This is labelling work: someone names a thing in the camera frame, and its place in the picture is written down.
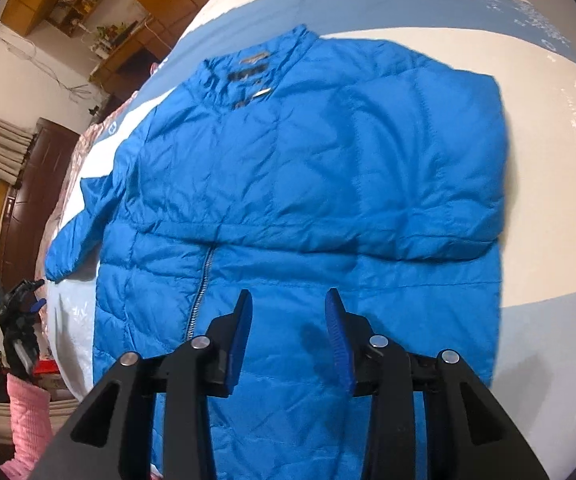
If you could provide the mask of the blue puffer jacket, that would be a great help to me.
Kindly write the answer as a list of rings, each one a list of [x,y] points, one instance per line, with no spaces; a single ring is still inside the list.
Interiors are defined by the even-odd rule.
[[[340,384],[331,288],[406,350],[454,349],[492,379],[508,150],[493,77],[297,27],[136,114],[45,272],[98,249],[95,376],[175,350],[250,292],[239,384],[210,403],[219,478],[361,473],[369,401]]]

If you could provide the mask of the pink knitted cloth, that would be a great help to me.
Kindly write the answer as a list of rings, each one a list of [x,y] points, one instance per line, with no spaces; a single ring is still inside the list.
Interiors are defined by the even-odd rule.
[[[53,437],[50,394],[11,374],[7,375],[7,393],[15,454],[0,469],[8,479],[27,479]]]

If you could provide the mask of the dark wooden headboard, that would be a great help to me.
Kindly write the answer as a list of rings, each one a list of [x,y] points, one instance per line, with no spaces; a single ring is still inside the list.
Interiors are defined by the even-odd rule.
[[[46,222],[54,211],[79,135],[38,119],[26,166],[6,198],[0,231],[0,280],[11,289],[34,278]]]

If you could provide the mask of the wooden desk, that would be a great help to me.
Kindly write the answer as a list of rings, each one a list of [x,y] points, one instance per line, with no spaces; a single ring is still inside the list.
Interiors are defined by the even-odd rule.
[[[150,77],[151,65],[171,52],[173,42],[174,37],[159,21],[148,18],[92,70],[88,81],[127,100]]]

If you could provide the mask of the blue white bed sheet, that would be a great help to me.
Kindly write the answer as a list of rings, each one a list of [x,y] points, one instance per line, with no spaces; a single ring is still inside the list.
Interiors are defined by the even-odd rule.
[[[355,479],[367,400],[325,296],[451,348],[547,474],[576,468],[576,51],[524,0],[210,0],[96,142],[46,258],[85,396],[253,298],[211,404],[223,479]]]

